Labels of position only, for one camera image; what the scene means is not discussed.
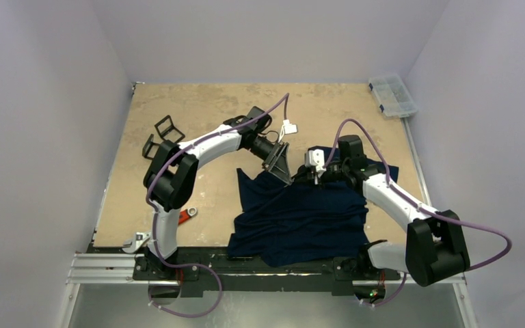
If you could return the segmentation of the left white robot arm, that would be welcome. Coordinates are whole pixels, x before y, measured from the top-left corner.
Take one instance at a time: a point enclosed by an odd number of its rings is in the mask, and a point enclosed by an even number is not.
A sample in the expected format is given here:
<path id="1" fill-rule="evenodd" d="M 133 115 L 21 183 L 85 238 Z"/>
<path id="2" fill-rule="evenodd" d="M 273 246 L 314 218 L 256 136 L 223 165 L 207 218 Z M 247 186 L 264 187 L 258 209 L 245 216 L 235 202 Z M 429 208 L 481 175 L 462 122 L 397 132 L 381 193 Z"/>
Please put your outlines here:
<path id="1" fill-rule="evenodd" d="M 287 142 L 269 141 L 262 133 L 271 116 L 258 107 L 230 118 L 215 130 L 191 141 L 163 141 L 144 176 L 146 202 L 153 209 L 145 258 L 159 279 L 176 272 L 178 216 L 192 196 L 197 172 L 219 157 L 246 149 L 262 160 L 263 169 L 286 185 L 292 183 Z"/>

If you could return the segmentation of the navy blue t-shirt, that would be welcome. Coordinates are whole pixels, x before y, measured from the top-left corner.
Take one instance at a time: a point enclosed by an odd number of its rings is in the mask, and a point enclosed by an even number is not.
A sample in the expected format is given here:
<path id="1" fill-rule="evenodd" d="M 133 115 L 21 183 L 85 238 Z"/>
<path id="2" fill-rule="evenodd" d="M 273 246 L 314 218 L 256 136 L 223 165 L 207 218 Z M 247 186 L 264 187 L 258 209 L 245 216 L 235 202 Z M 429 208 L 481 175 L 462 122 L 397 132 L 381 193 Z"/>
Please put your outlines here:
<path id="1" fill-rule="evenodd" d="M 237 169 L 242 212 L 234 219 L 227 254 L 260 256 L 271 267 L 354 257 L 368 243 L 366 199 L 344 182 L 286 186 L 268 172 L 250 178 Z"/>

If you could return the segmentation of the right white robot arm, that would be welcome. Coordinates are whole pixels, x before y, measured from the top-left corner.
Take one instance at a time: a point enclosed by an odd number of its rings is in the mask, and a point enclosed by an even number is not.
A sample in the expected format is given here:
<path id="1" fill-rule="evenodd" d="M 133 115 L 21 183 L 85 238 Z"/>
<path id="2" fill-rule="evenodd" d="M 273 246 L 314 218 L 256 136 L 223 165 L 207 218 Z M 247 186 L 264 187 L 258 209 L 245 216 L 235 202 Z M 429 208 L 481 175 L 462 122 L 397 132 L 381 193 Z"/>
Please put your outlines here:
<path id="1" fill-rule="evenodd" d="M 309 150 L 294 183 L 324 186 L 345 182 L 358 195 L 390 216 L 406 233 L 402 245 L 378 240 L 361 246 L 356 268 L 366 278 L 382 269 L 409 274 L 419 286 L 429 286 L 470 268 L 470 257 L 458 216 L 419 202 L 391 177 L 384 166 L 369 163 L 357 135 L 337 141 L 339 157 L 325 163 L 319 150 Z"/>

